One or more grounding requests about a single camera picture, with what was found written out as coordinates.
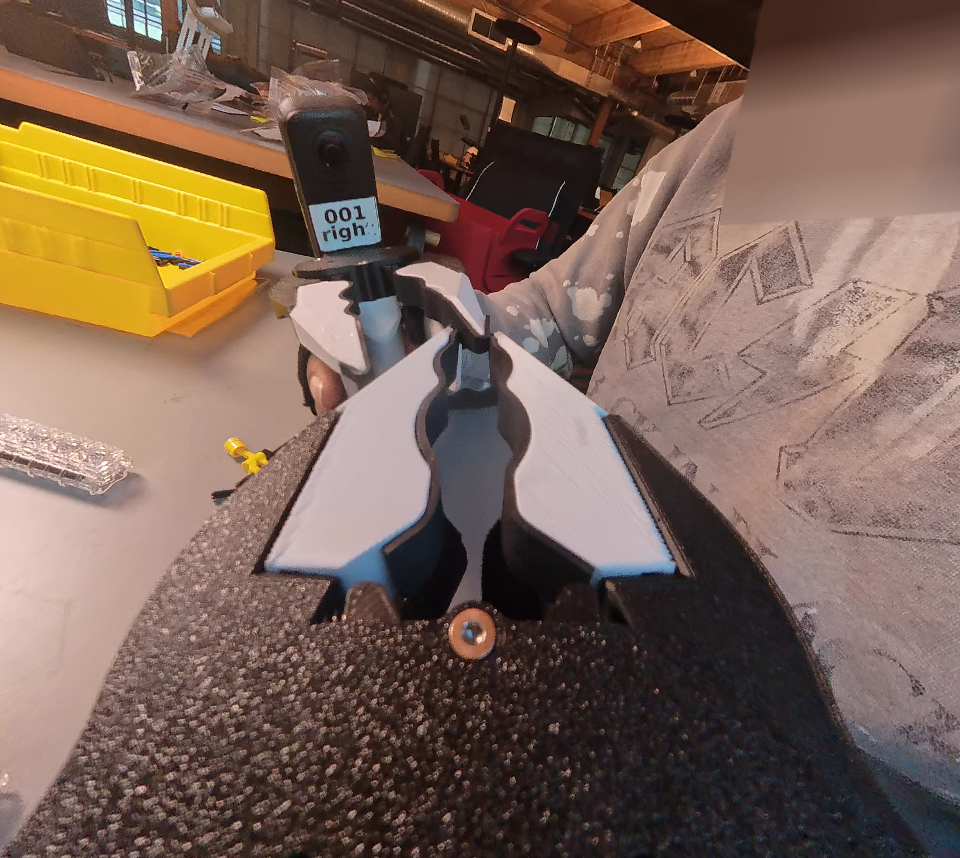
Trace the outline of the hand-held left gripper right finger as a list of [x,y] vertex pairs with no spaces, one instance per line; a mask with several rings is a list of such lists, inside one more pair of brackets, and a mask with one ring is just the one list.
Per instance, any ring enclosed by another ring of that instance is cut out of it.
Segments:
[[510,460],[484,599],[515,619],[592,620],[607,581],[676,575],[673,537],[607,413],[504,334],[489,349]]

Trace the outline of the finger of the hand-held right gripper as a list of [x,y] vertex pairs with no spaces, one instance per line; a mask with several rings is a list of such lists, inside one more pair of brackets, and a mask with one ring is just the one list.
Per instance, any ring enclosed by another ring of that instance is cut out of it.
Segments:
[[349,396],[373,379],[373,367],[347,280],[311,281],[295,294],[291,319],[301,345],[338,372]]
[[466,320],[479,330],[486,317],[468,277],[434,262],[395,269],[394,292],[402,305],[421,309],[427,319],[441,326]]

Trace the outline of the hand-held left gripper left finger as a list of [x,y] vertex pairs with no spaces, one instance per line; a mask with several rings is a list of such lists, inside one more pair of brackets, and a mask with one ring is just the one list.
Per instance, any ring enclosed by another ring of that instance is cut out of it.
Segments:
[[269,572],[384,586],[406,619],[445,614],[467,567],[441,501],[434,444],[459,342],[443,328],[350,398],[269,549]]

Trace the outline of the person's right forearm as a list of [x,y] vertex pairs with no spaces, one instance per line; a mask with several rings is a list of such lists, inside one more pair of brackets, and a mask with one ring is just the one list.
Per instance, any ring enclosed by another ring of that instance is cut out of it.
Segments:
[[502,332],[563,377],[575,364],[593,367],[588,396],[613,410],[637,400],[642,379],[629,373],[626,323],[640,294],[637,268],[656,223],[634,227],[616,216],[598,219],[567,252],[528,278],[490,295],[477,294],[490,330]]

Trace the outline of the grey desk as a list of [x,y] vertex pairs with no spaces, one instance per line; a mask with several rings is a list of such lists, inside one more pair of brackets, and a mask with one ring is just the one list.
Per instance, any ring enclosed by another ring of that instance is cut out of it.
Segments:
[[269,301],[304,259],[276,252],[255,291],[195,337],[146,339],[2,306],[2,413],[121,448],[100,496],[11,469],[1,480],[1,772],[23,802],[59,773],[105,673],[166,568],[241,477],[223,449],[276,448],[312,420],[297,342]]

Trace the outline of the person's right hand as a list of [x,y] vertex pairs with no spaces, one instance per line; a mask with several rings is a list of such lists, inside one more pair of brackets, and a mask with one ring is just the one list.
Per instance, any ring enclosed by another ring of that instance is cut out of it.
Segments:
[[308,348],[297,351],[297,379],[303,393],[303,402],[314,415],[332,410],[349,396],[342,376],[320,360]]

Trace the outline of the long wooden table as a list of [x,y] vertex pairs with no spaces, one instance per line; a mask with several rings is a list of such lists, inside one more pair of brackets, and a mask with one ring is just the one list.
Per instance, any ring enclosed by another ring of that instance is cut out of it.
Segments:
[[454,223],[460,204],[410,165],[396,157],[362,150],[341,127],[307,127],[307,114],[289,122],[293,158],[283,143],[265,141],[244,129],[244,120],[218,112],[199,115],[135,96],[123,81],[104,82],[72,76],[63,70],[2,51],[2,99],[33,119],[40,112],[54,116],[64,131],[91,132],[94,140],[144,156],[252,185],[264,179],[296,179],[306,201],[319,193],[349,194],[347,180],[358,179],[362,156],[369,182],[361,194],[376,194],[391,206],[422,218]]

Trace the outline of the red plastic chair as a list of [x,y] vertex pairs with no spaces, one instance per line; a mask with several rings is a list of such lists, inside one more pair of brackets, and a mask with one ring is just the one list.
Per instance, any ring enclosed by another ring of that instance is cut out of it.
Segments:
[[551,242],[548,224],[565,184],[506,159],[477,163],[469,190],[456,198],[456,221],[424,220],[438,235],[427,249],[458,258],[475,289],[496,292],[530,274],[516,252]]

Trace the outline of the clear plastic bags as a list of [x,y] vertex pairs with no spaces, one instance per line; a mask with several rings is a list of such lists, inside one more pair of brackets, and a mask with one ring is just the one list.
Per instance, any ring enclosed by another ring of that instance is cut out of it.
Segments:
[[138,97],[191,113],[215,106],[251,113],[262,96],[257,82],[266,78],[243,60],[213,51],[204,58],[198,45],[182,53],[128,50],[127,62]]

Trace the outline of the black floor lamp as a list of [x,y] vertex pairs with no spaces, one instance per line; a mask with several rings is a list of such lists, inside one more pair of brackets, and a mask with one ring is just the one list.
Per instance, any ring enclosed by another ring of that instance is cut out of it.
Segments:
[[498,120],[502,119],[502,113],[506,108],[506,89],[509,83],[509,75],[511,68],[513,67],[517,47],[519,44],[524,44],[527,46],[535,47],[541,44],[542,37],[541,35],[534,30],[533,28],[523,24],[522,22],[512,20],[506,17],[499,17],[495,26],[503,33],[508,41],[508,57],[506,60],[505,70],[503,72],[502,80],[499,86],[499,98],[500,98],[500,107],[498,110]]

